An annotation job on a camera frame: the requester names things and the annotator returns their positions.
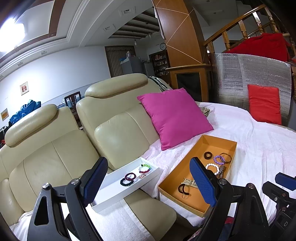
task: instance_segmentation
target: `screw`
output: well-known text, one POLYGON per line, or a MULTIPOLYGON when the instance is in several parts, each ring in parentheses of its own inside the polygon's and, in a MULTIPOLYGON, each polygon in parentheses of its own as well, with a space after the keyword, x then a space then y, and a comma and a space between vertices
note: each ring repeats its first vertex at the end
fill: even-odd
POLYGON ((225 184, 227 183, 227 181, 226 181, 226 179, 221 178, 221 179, 219 179, 219 183, 220 183, 221 185, 225 185, 225 184))
POLYGON ((254 189, 255 185, 253 183, 248 183, 248 187, 251 188, 251 189, 254 189))
POLYGON ((49 189, 50 189, 50 184, 49 184, 49 183, 44 183, 44 184, 42 185, 42 188, 43 188, 44 190, 49 190, 49 189))
POLYGON ((74 178, 72 181, 71 181, 71 184, 72 185, 77 185, 79 183, 79 179, 77 178, 74 178))

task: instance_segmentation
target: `framed picture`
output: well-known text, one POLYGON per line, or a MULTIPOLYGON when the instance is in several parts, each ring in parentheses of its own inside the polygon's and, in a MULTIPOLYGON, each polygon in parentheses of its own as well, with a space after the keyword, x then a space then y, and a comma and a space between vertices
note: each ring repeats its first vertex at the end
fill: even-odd
POLYGON ((1 112, 1 118, 2 118, 2 121, 4 121, 7 117, 8 117, 8 110, 7 108, 1 112))
POLYGON ((28 82, 20 85, 20 95, 26 94, 27 92, 29 92, 28 82))

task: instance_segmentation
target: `pink pillow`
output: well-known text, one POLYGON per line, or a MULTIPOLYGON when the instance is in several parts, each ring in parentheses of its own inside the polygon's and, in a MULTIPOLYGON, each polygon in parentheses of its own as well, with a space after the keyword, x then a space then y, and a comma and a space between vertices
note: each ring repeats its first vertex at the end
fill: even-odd
POLYGON ((213 130, 212 125, 184 88, 137 97, 160 136, 161 150, 213 130))

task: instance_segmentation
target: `bright light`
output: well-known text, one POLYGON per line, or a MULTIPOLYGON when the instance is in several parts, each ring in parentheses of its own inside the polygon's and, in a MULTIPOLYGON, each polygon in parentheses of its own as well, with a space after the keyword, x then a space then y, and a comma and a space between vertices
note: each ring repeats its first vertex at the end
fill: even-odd
POLYGON ((15 24, 10 18, 0 28, 0 52, 13 50, 25 37, 25 28, 22 23, 15 24))

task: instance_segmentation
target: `blue gripper pad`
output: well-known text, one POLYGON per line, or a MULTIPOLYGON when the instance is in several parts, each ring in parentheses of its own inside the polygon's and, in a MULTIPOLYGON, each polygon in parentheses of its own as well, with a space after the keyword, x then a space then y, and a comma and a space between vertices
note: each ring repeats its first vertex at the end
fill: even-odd
POLYGON ((215 189, 205 174, 202 167, 198 164, 198 162, 192 158, 189 163, 189 168, 191 175, 196 182, 196 185, 198 186, 198 189, 200 190, 203 199, 206 203, 210 204, 212 207, 216 205, 217 199, 215 196, 215 189))
POLYGON ((276 175, 275 181, 277 184, 288 188, 291 191, 294 191, 296 189, 296 179, 284 173, 279 172, 276 175))
POLYGON ((93 169, 91 169, 91 171, 93 171, 93 174, 91 175, 83 190, 83 202, 85 206, 94 201, 94 198, 96 197, 96 194, 103 182, 107 170, 108 161, 105 157, 102 158, 101 162, 94 171, 93 169))

